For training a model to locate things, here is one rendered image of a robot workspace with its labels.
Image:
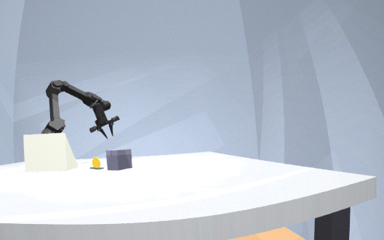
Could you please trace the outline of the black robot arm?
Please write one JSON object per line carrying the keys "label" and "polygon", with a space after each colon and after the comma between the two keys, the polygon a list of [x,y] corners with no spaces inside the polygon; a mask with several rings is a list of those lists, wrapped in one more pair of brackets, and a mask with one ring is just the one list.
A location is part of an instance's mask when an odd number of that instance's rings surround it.
{"label": "black robot arm", "polygon": [[87,105],[89,108],[92,108],[95,115],[102,113],[103,111],[107,111],[111,108],[109,101],[101,101],[102,98],[95,95],[94,93],[83,92],[82,90],[77,89],[75,86],[70,85],[66,81],[51,81],[46,89],[46,94],[49,98],[50,122],[48,122],[45,129],[42,130],[41,135],[62,133],[63,129],[65,129],[65,120],[60,118],[60,109],[58,105],[58,94],[61,92],[69,93],[70,95],[73,95],[74,97],[82,100],[85,105]]}

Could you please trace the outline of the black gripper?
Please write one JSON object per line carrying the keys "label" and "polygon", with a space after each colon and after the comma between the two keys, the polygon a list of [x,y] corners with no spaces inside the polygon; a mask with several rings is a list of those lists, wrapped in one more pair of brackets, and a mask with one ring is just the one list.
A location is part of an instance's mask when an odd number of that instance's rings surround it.
{"label": "black gripper", "polygon": [[[102,113],[99,113],[99,114],[95,115],[95,116],[96,116],[96,118],[98,120],[99,125],[93,126],[93,127],[89,128],[90,132],[93,133],[97,129],[98,132],[100,131],[101,133],[103,133],[103,135],[108,139],[108,137],[106,136],[106,134],[103,131],[103,128],[101,128],[101,127],[102,126],[106,126],[107,124],[109,124],[108,126],[110,127],[111,134],[113,135],[113,124],[114,124],[113,122],[118,121],[119,117],[118,116],[114,116],[113,118],[111,118],[111,120],[108,121],[107,120],[107,116],[104,113],[104,111]],[[107,122],[107,123],[105,124],[105,122]],[[103,124],[103,125],[101,126],[101,124]]]}

